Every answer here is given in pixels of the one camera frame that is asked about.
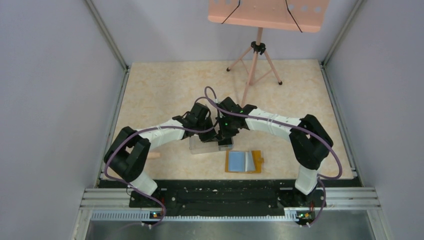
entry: pink panel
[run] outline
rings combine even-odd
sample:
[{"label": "pink panel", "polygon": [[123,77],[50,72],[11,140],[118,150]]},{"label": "pink panel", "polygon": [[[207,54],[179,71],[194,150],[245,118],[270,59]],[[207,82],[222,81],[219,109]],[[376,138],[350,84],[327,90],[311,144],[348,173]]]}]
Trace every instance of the pink panel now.
[{"label": "pink panel", "polygon": [[[330,0],[287,0],[290,11],[303,32],[321,29]],[[209,0],[208,19],[222,23],[237,7],[239,0]],[[298,31],[287,11],[285,0],[241,0],[226,24]]]}]

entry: wall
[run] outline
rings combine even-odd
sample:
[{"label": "wall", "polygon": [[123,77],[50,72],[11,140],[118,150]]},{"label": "wall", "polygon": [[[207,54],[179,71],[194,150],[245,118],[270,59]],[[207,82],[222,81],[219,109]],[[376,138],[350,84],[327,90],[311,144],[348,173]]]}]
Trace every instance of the wall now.
[{"label": "wall", "polygon": [[[355,2],[331,0],[318,33],[265,29],[262,40],[269,55],[323,60]],[[233,60],[256,39],[254,27],[208,21],[208,0],[94,0],[94,4],[128,63]]]},{"label": "wall", "polygon": [[0,1],[0,239],[70,239],[123,70],[84,1]]},{"label": "wall", "polygon": [[360,175],[395,239],[422,239],[424,1],[369,0],[328,66]]}]

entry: purple cable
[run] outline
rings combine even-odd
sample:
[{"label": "purple cable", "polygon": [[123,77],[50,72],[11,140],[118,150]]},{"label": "purple cable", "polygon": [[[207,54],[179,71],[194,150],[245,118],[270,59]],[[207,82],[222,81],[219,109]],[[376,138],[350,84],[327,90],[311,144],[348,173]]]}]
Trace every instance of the purple cable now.
[{"label": "purple cable", "polygon": [[[244,114],[240,114],[240,113],[234,113],[234,112],[230,112],[230,111],[227,111],[227,110],[224,110],[224,109],[222,109],[222,108],[220,108],[219,106],[217,106],[216,105],[216,103],[210,98],[210,97],[208,97],[208,93],[207,93],[207,89],[210,89],[210,90],[212,90],[212,92],[213,92],[213,94],[215,95],[215,91],[212,89],[212,87],[210,87],[210,86],[206,86],[205,88],[204,88],[204,96],[206,97],[206,99],[207,99],[207,101],[214,107],[214,108],[216,108],[216,109],[218,109],[220,112],[222,112],[222,113],[226,113],[226,114],[228,114],[228,115],[233,115],[233,116],[236,116],[236,117],[242,117],[242,118],[250,118],[250,119],[257,119],[257,120],[263,120],[263,121],[269,121],[269,118],[266,118],[266,117],[260,117],[260,116],[249,116],[249,115],[244,115]],[[280,122],[280,121],[276,121],[276,120],[273,120],[272,121],[272,123],[276,123],[276,124],[279,124],[279,125],[282,125],[282,126],[285,126],[285,127],[289,127],[289,128],[292,128],[292,129],[296,129],[296,130],[300,130],[300,131],[302,131],[302,132],[304,132],[304,133],[306,133],[306,134],[309,134],[309,135],[311,135],[312,137],[314,137],[314,138],[316,138],[318,141],[320,141],[329,151],[330,151],[330,153],[333,155],[333,157],[334,157],[334,159],[335,159],[335,161],[336,161],[336,163],[337,163],[337,166],[338,166],[338,174],[337,174],[337,176],[324,176],[324,175],[321,175],[321,174],[318,174],[318,176],[319,177],[322,177],[322,178],[325,178],[325,179],[329,179],[329,180],[336,180],[336,179],[339,179],[341,176],[342,176],[342,173],[343,173],[343,170],[342,170],[342,163],[340,162],[340,159],[339,159],[339,157],[337,156],[337,154],[334,152],[334,150],[332,149],[332,147],[322,138],[322,137],[320,137],[320,136],[318,136],[317,134],[315,134],[315,133],[313,133],[313,132],[311,132],[311,131],[309,131],[308,129],[305,129],[305,128],[303,128],[303,127],[300,127],[300,126],[295,126],[295,125],[291,125],[291,124],[288,124],[288,123],[285,123],[285,122]]]},{"label": "purple cable", "polygon": [[[188,128],[181,127],[181,126],[160,126],[160,128],[161,129],[181,129],[181,130],[189,131],[189,132],[196,133],[196,134],[207,133],[207,132],[211,131],[212,129],[214,129],[214,127],[211,127],[209,129],[206,129],[206,130],[193,130],[193,129],[188,129]],[[152,196],[149,196],[149,195],[145,194],[144,192],[138,190],[136,187],[132,186],[130,183],[126,182],[125,180],[119,179],[119,178],[116,178],[116,177],[113,177],[113,176],[109,175],[108,174],[108,168],[109,168],[109,165],[111,164],[112,159],[114,159],[114,157],[117,155],[117,153],[125,146],[125,144],[128,143],[128,141],[130,141],[132,138],[134,138],[135,136],[137,136],[139,134],[142,134],[142,133],[145,133],[145,132],[148,132],[148,131],[153,131],[153,130],[156,130],[156,129],[158,129],[158,128],[157,127],[150,127],[150,128],[142,129],[140,131],[137,131],[137,132],[131,134],[129,137],[127,137],[116,148],[116,150],[110,155],[109,159],[106,162],[106,165],[104,166],[104,170],[103,170],[104,171],[104,175],[106,177],[108,177],[108,178],[110,178],[112,180],[116,180],[118,182],[124,183],[124,184],[126,184],[128,186],[131,186],[131,188],[134,191],[136,191],[138,194],[140,194],[140,195],[142,195],[142,196],[144,196],[144,197],[146,197],[146,198],[148,198],[150,200],[155,201],[156,203],[158,203],[162,207],[162,209],[163,209],[162,217],[159,219],[158,222],[156,222],[155,224],[153,224],[152,227],[154,227],[154,226],[158,225],[160,222],[162,222],[162,220],[166,216],[166,214],[167,214],[167,208],[165,207],[165,205],[161,201],[157,200],[156,198],[154,198]]]}]

